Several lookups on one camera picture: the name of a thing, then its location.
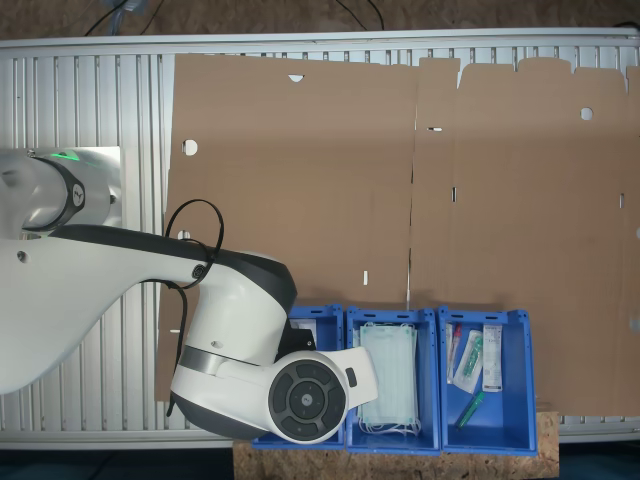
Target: metal profile rail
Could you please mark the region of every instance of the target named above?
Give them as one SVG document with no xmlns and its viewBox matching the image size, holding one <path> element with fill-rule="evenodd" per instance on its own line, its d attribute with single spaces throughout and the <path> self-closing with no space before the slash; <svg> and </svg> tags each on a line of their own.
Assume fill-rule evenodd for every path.
<svg viewBox="0 0 640 480">
<path fill-rule="evenodd" d="M 120 146 L 124 226 L 161 233 L 179 53 L 387 65 L 441 57 L 460 58 L 461 68 L 514 69 L 541 56 L 625 73 L 640 64 L 640 37 L 634 29 L 504 29 L 0 42 L 0 148 Z M 59 367 L 0 396 L 0 449 L 230 446 L 177 408 L 167 419 L 167 405 L 154 401 L 158 306 L 159 288 L 130 289 Z M 640 417 L 562 416 L 560 435 L 638 439 Z"/>
</svg>

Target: wire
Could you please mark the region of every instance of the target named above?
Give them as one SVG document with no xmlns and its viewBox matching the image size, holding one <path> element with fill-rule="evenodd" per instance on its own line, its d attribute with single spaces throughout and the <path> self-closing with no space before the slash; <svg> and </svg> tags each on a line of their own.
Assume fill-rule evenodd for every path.
<svg viewBox="0 0 640 480">
<path fill-rule="evenodd" d="M 382 27 L 382 30 L 384 30 L 384 19 L 382 18 L 382 14 L 380 13 L 380 10 L 378 10 L 378 7 L 376 7 L 376 4 L 373 3 L 371 0 L 367 0 L 367 2 L 369 2 L 369 4 L 374 8 L 376 13 L 378 14 L 378 18 L 380 18 L 380 26 Z"/>
<path fill-rule="evenodd" d="M 636 30 L 640 30 L 640 25 L 638 25 L 638 22 L 621 22 L 621 23 L 616 23 L 613 28 L 635 28 Z"/>
<path fill-rule="evenodd" d="M 369 30 L 367 27 L 365 27 L 365 26 L 362 24 L 362 22 L 361 22 L 360 20 L 358 20 L 358 17 L 356 17 L 356 14 L 355 14 L 355 13 L 353 13 L 351 10 L 349 10 L 349 9 L 347 8 L 347 6 L 346 6 L 344 3 L 342 3 L 340 0 L 336 0 L 336 2 L 338 2 L 338 4 L 339 4 L 342 8 L 344 8 L 347 12 L 349 12 L 349 13 L 351 14 L 351 16 L 352 16 L 353 18 L 355 18 L 356 22 L 358 22 L 358 24 L 359 24 L 362 28 L 364 28 L 365 30 Z"/>
<path fill-rule="evenodd" d="M 160 10 L 160 7 L 162 7 L 163 3 L 164 3 L 164 0 L 160 0 L 160 3 L 158 4 L 158 8 L 156 8 L 156 11 L 153 12 L 153 15 L 151 15 L 151 18 L 149 19 L 149 23 L 147 23 L 147 26 L 144 27 L 144 30 L 140 32 L 140 35 L 144 35 L 147 29 L 151 26 L 151 22 L 153 22 L 153 19 L 156 18 L 156 15 L 158 14 L 158 10 Z"/>
<path fill-rule="evenodd" d="M 76 17 L 76 19 L 72 22 L 67 23 L 66 25 L 62 25 L 61 27 L 58 27 L 54 30 L 51 30 L 49 33 L 47 33 L 47 37 L 50 37 L 51 35 L 55 34 L 55 33 L 59 33 L 62 30 L 65 30 L 69 27 L 71 27 L 72 25 L 75 25 L 76 23 L 78 23 L 80 20 L 82 20 L 82 18 L 84 17 L 84 15 L 89 11 L 89 8 L 91 8 L 91 6 L 96 3 L 96 0 L 91 0 L 87 6 L 84 8 L 84 10 L 82 11 L 82 13 L 80 15 L 78 15 Z"/>
<path fill-rule="evenodd" d="M 122 0 L 122 2 L 120 2 L 118 5 L 116 5 L 115 7 L 113 7 L 111 10 L 109 10 L 107 13 L 105 13 L 103 16 L 101 16 L 98 21 L 96 23 L 93 24 L 93 26 L 87 31 L 87 33 L 84 34 L 85 37 L 88 37 L 91 32 L 93 32 L 96 27 L 98 25 L 100 25 L 103 20 L 105 18 L 107 18 L 109 15 L 111 15 L 113 12 L 115 12 L 116 10 L 118 10 L 121 6 L 123 6 L 125 3 L 127 3 L 128 0 Z"/>
<path fill-rule="evenodd" d="M 178 367 L 178 362 L 180 361 L 180 355 L 182 355 L 182 340 L 184 338 L 184 330 L 187 325 L 187 312 L 189 309 L 189 302 L 187 301 L 187 295 L 184 293 L 184 291 L 195 287 L 202 280 L 204 280 L 204 278 L 209 273 L 209 270 L 211 270 L 211 267 L 216 261 L 216 255 L 218 255 L 218 253 L 220 252 L 220 247 L 222 246 L 222 240 L 224 239 L 224 220 L 222 219 L 222 213 L 220 213 L 220 210 L 218 209 L 218 207 L 216 207 L 213 203 L 207 200 L 202 200 L 200 198 L 195 198 L 193 200 L 189 200 L 188 202 L 184 202 L 182 205 L 178 207 L 178 209 L 175 212 L 173 212 L 173 215 L 171 215 L 171 219 L 169 220 L 169 224 L 167 225 L 167 230 L 165 231 L 164 236 L 169 238 L 169 236 L 171 235 L 171 227 L 173 226 L 173 222 L 175 221 L 175 219 L 178 217 L 178 214 L 186 206 L 191 205 L 192 203 L 195 203 L 195 202 L 203 202 L 203 203 L 206 203 L 207 205 L 210 205 L 216 211 L 216 214 L 218 215 L 218 221 L 220 222 L 220 230 L 218 231 L 218 241 L 216 242 L 216 246 L 213 249 L 213 252 L 210 252 L 209 247 L 207 247 L 204 243 L 199 242 L 198 240 L 194 240 L 191 238 L 184 239 L 184 241 L 194 242 L 202 247 L 205 253 L 205 258 L 207 259 L 207 266 L 204 268 L 204 270 L 202 270 L 201 273 L 198 274 L 198 277 L 196 278 L 195 282 L 190 283 L 186 287 L 181 287 L 169 280 L 151 279 L 151 280 L 146 280 L 144 282 L 141 282 L 141 283 L 147 283 L 147 282 L 164 283 L 171 290 L 177 290 L 178 293 L 180 294 L 180 298 L 182 298 L 182 319 L 180 320 L 180 333 L 178 334 L 178 348 L 176 350 L 176 363 L 175 363 L 175 366 L 173 367 L 174 372 Z M 174 405 L 175 405 L 175 400 L 173 396 L 171 396 L 169 397 L 169 407 L 167 408 L 167 417 L 171 416 Z"/>
<path fill-rule="evenodd" d="M 109 463 L 111 460 L 113 460 L 113 457 L 115 457 L 115 456 L 116 456 L 116 452 L 111 452 L 109 455 L 107 455 L 102 460 L 102 462 L 100 462 L 100 464 L 95 469 L 95 471 L 89 477 L 87 477 L 87 480 L 94 480 L 95 478 L 98 478 L 98 475 L 100 475 L 102 473 L 102 471 L 104 470 L 104 467 L 107 466 L 107 463 Z"/>
</svg>

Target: plastic packaging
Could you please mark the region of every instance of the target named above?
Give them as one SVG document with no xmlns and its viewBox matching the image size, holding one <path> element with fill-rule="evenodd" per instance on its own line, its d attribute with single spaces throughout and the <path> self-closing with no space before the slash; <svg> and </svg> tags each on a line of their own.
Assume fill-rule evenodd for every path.
<svg viewBox="0 0 640 480">
<path fill-rule="evenodd" d="M 483 327 L 482 390 L 502 391 L 502 325 Z"/>
<path fill-rule="evenodd" d="M 468 393 L 473 393 L 482 371 L 482 332 L 471 330 L 464 347 L 453 384 Z"/>
<path fill-rule="evenodd" d="M 447 332 L 449 327 L 451 327 L 451 329 L 453 330 L 453 325 L 448 323 Z M 447 348 L 447 383 L 453 382 L 453 365 L 456 360 L 456 353 L 458 353 L 458 345 L 460 345 L 461 335 L 462 335 L 462 328 L 460 324 L 457 324 L 455 332 L 453 333 L 453 338 L 451 340 L 451 348 Z"/>
</svg>

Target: black cable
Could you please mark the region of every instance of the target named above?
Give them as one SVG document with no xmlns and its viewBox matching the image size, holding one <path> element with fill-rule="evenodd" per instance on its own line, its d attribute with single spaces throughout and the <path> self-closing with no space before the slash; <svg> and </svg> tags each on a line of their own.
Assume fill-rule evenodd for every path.
<svg viewBox="0 0 640 480">
<path fill-rule="evenodd" d="M 121 6 L 123 6 L 125 3 L 127 3 L 127 0 L 122 0 L 122 2 L 120 2 L 118 5 L 116 5 L 115 7 L 113 7 L 111 10 L 109 10 L 107 13 L 105 13 L 103 16 L 100 17 L 100 19 L 93 24 L 93 26 L 87 31 L 87 33 L 84 34 L 85 37 L 88 37 L 89 34 L 91 34 L 91 32 L 93 32 L 96 27 L 98 25 L 100 25 L 102 23 L 102 21 L 107 18 L 109 15 L 111 15 L 113 12 L 115 12 L 116 10 L 118 10 Z"/>
<path fill-rule="evenodd" d="M 156 15 L 158 14 L 158 11 L 160 10 L 160 7 L 162 6 L 163 3 L 164 3 L 164 0 L 160 0 L 160 3 L 158 4 L 158 8 L 156 8 L 156 11 L 153 12 L 153 15 L 151 15 L 151 18 L 149 19 L 149 23 L 147 23 L 147 26 L 144 27 L 144 30 L 140 32 L 140 35 L 144 35 L 147 29 L 151 26 L 151 22 L 153 22 L 153 19 L 156 18 Z"/>
<path fill-rule="evenodd" d="M 102 462 L 100 462 L 100 464 L 98 465 L 98 468 L 96 468 L 94 470 L 94 472 L 87 477 L 87 480 L 94 480 L 96 478 L 98 478 L 98 475 L 100 475 L 102 473 L 102 470 L 104 470 L 104 467 L 107 466 L 107 463 L 109 463 L 111 460 L 113 460 L 113 457 L 116 456 L 116 452 L 111 452 L 109 455 L 107 455 Z"/>
<path fill-rule="evenodd" d="M 616 23 L 613 26 L 613 28 L 626 28 L 626 27 L 635 28 L 636 30 L 640 31 L 640 25 L 638 25 L 638 22 L 621 22 L 621 23 Z"/>
<path fill-rule="evenodd" d="M 367 0 L 367 2 L 369 2 L 369 4 L 375 9 L 376 13 L 378 14 L 378 18 L 380 18 L 380 26 L 384 30 L 384 19 L 382 18 L 382 14 L 380 13 L 380 10 L 378 10 L 378 7 L 376 7 L 376 4 L 373 3 L 371 0 Z"/>
<path fill-rule="evenodd" d="M 192 203 L 195 203 L 195 202 L 203 202 L 203 203 L 206 203 L 207 205 L 210 205 L 216 211 L 216 214 L 218 215 L 218 221 L 220 222 L 220 230 L 218 231 L 218 241 L 216 242 L 216 246 L 213 249 L 213 252 L 210 252 L 209 247 L 207 247 L 204 243 L 198 240 L 194 240 L 192 238 L 184 239 L 184 241 L 186 242 L 194 242 L 202 247 L 205 253 L 205 258 L 207 259 L 207 266 L 204 268 L 204 270 L 201 273 L 198 274 L 198 277 L 193 283 L 190 283 L 185 287 L 181 287 L 180 285 L 170 280 L 150 279 L 150 280 L 141 282 L 141 283 L 147 283 L 147 282 L 164 283 L 171 290 L 177 290 L 178 293 L 180 294 L 180 297 L 182 298 L 182 319 L 180 320 L 180 332 L 178 333 L 178 348 L 176 349 L 176 363 L 175 363 L 175 366 L 173 367 L 174 373 L 176 371 L 176 368 L 178 368 L 180 355 L 182 355 L 182 341 L 184 339 L 184 330 L 187 326 L 187 312 L 189 309 L 189 302 L 187 301 L 187 295 L 184 293 L 184 291 L 195 287 L 202 280 L 204 280 L 204 278 L 209 273 L 209 270 L 211 270 L 211 267 L 216 261 L 216 256 L 218 255 L 218 252 L 220 252 L 220 247 L 222 246 L 222 240 L 224 239 L 224 220 L 222 219 L 222 213 L 220 213 L 220 210 L 218 209 L 218 207 L 216 207 L 213 203 L 209 202 L 208 200 L 202 200 L 200 198 L 195 198 L 193 200 L 189 200 L 188 202 L 184 202 L 182 205 L 178 207 L 178 209 L 175 212 L 173 212 L 173 215 L 171 215 L 171 219 L 169 220 L 169 224 L 167 225 L 167 229 L 164 233 L 164 236 L 169 237 L 169 235 L 171 234 L 171 227 L 173 226 L 173 222 L 175 221 L 175 219 L 178 217 L 178 214 L 186 206 L 191 205 Z M 173 399 L 173 396 L 171 396 L 169 397 L 169 408 L 167 408 L 167 417 L 171 416 L 174 405 L 175 405 L 175 400 Z"/>
<path fill-rule="evenodd" d="M 358 17 L 356 17 L 356 14 L 355 14 L 355 13 L 353 13 L 351 10 L 349 10 L 349 9 L 347 8 L 347 6 L 346 6 L 344 3 L 342 3 L 340 0 L 336 0 L 336 2 L 338 2 L 338 4 L 339 4 L 342 8 L 344 8 L 347 12 L 349 12 L 349 13 L 351 14 L 351 16 L 352 16 L 353 18 L 355 18 L 355 19 L 356 19 L 356 22 L 358 22 L 362 28 L 364 28 L 365 30 L 369 30 L 367 27 L 365 27 L 365 26 L 362 24 L 362 22 L 361 22 L 360 20 L 358 20 Z"/>
</svg>

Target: black floor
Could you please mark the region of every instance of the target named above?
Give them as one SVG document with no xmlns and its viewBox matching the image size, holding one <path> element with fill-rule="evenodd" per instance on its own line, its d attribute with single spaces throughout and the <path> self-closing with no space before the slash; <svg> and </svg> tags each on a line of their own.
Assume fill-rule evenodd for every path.
<svg viewBox="0 0 640 480">
<path fill-rule="evenodd" d="M 560 478 L 640 480 L 640 442 L 560 446 Z M 0 479 L 233 479 L 231 449 L 0 451 Z"/>
</svg>

